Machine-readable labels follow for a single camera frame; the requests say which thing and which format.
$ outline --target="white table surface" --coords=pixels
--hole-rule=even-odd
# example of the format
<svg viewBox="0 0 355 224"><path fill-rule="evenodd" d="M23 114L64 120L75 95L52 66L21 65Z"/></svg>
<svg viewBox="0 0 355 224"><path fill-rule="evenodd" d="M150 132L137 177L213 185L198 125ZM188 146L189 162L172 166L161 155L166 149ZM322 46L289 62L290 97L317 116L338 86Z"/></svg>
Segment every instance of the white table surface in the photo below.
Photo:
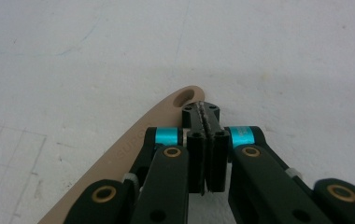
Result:
<svg viewBox="0 0 355 224"><path fill-rule="evenodd" d="M37 223L187 85L310 187L355 184L355 1L0 0L0 223ZM189 223L234 222L226 196Z"/></svg>

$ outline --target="screw hole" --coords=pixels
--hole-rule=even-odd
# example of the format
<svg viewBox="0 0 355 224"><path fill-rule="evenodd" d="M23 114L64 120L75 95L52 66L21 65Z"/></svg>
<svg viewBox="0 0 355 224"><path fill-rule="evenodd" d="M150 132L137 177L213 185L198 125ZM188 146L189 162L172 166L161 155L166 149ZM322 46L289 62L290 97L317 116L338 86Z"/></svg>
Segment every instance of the screw hole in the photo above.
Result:
<svg viewBox="0 0 355 224"><path fill-rule="evenodd" d="M108 195L111 194L111 189L101 189L99 192L96 194L96 197L100 199L105 199L107 198Z"/></svg>
<svg viewBox="0 0 355 224"><path fill-rule="evenodd" d="M292 213L295 218L297 218L298 220L300 220L302 222L310 222L311 221L311 217L309 216L309 214L303 210L296 209Z"/></svg>
<svg viewBox="0 0 355 224"><path fill-rule="evenodd" d="M178 150L177 150L177 149L172 148L172 149L170 149L170 150L168 151L168 153L169 153L169 154L171 154L171 155L175 155L175 154L177 154L177 153L178 153Z"/></svg>
<svg viewBox="0 0 355 224"><path fill-rule="evenodd" d="M166 219L166 214L162 210L154 210L150 213L150 219L154 222L162 222Z"/></svg>
<svg viewBox="0 0 355 224"><path fill-rule="evenodd" d="M175 107L183 107L188 104L192 98L194 98L195 92L194 90L186 90L182 92L174 101Z"/></svg>
<svg viewBox="0 0 355 224"><path fill-rule="evenodd" d="M351 196L351 193L346 189L334 189L334 193L346 198Z"/></svg>

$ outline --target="black plastic part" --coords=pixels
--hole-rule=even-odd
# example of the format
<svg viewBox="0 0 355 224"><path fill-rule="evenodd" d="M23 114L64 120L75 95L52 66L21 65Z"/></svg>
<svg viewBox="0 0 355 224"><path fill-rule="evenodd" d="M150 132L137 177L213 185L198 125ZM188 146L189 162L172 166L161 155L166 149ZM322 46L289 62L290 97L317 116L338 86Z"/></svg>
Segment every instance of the black plastic part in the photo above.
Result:
<svg viewBox="0 0 355 224"><path fill-rule="evenodd" d="M187 223L189 196L189 152L185 147L176 157L157 150L143 186L131 223Z"/></svg>
<svg viewBox="0 0 355 224"><path fill-rule="evenodd" d="M279 164L279 166L286 171L289 166L276 154L276 152L267 145L262 129L257 126L250 126L254 135L255 145L265 149L268 154ZM295 176L292 180L305 192L309 197L312 197L312 190L303 182L301 178Z"/></svg>
<svg viewBox="0 0 355 224"><path fill-rule="evenodd" d="M243 153L252 147L257 157ZM234 149L229 204L237 223L332 223L268 150Z"/></svg>
<svg viewBox="0 0 355 224"><path fill-rule="evenodd" d="M183 146L183 129L177 128L177 144Z"/></svg>
<svg viewBox="0 0 355 224"><path fill-rule="evenodd" d="M124 186L115 180L100 180L91 184L70 208L64 224L128 223L131 215L127 196L129 185L129 181ZM103 186L113 187L116 194L107 202L97 203L92 195Z"/></svg>
<svg viewBox="0 0 355 224"><path fill-rule="evenodd" d="M314 198L334 223L355 224L354 185L339 179L323 179L315 184Z"/></svg>
<svg viewBox="0 0 355 224"><path fill-rule="evenodd" d="M152 157L154 154L154 148L156 147L155 134L157 128L148 128L146 130L145 140L139 154L137 155L134 164L132 165L129 173L135 174L139 179L139 186L143 186L146 176L148 174Z"/></svg>
<svg viewBox="0 0 355 224"><path fill-rule="evenodd" d="M224 130L227 131L230 136L231 136L231 131L230 131L230 128L229 127L224 127ZM232 155L231 153L233 152L233 138L230 137L229 140L228 140L228 151L227 151L227 162L231 163L233 160L232 160Z"/></svg>
<svg viewBox="0 0 355 224"><path fill-rule="evenodd" d="M219 125L220 109L213 104L196 102L182 110L182 126L187 133L190 152L190 193L223 192L227 169L230 134Z"/></svg>

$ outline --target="brass washer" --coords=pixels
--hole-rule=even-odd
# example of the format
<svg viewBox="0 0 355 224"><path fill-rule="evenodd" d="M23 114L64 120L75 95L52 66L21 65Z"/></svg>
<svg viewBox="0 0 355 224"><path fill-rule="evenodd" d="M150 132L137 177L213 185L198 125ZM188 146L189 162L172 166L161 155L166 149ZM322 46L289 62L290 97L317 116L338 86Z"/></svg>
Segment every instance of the brass washer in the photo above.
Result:
<svg viewBox="0 0 355 224"><path fill-rule="evenodd" d="M101 192L102 190L110 190L110 194L107 195L106 197L99 197L98 193ZM113 186L102 186L98 188L96 191L93 192L92 194L92 200L96 203L106 203L114 198L116 196L117 190Z"/></svg>
<svg viewBox="0 0 355 224"><path fill-rule="evenodd" d="M181 151L177 147L169 147L163 151L163 154L167 157L175 158L175 157L180 156Z"/></svg>
<svg viewBox="0 0 355 224"><path fill-rule="evenodd" d="M249 157L258 157L260 156L260 150L254 147L244 147L242 149L242 153L244 153L245 155L249 156Z"/></svg>
<svg viewBox="0 0 355 224"><path fill-rule="evenodd" d="M349 196L343 196L335 192L336 189L343 189L349 193ZM339 199L343 202L346 203L354 203L355 202L355 192L353 192L351 189L346 188L341 185L329 185L327 187L327 190L329 191L330 194L332 194L336 199Z"/></svg>

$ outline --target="cyan band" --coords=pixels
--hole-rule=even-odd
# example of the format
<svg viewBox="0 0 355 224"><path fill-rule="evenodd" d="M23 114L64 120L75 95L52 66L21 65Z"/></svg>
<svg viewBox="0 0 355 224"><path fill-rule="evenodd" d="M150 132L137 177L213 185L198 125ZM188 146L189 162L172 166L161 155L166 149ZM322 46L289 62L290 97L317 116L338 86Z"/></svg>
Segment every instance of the cyan band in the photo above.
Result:
<svg viewBox="0 0 355 224"><path fill-rule="evenodd" d="M249 126L233 126L229 129L233 139L233 148L239 145L254 144L254 135Z"/></svg>
<svg viewBox="0 0 355 224"><path fill-rule="evenodd" d="M155 143L165 146L178 145L178 128L157 128L155 133Z"/></svg>

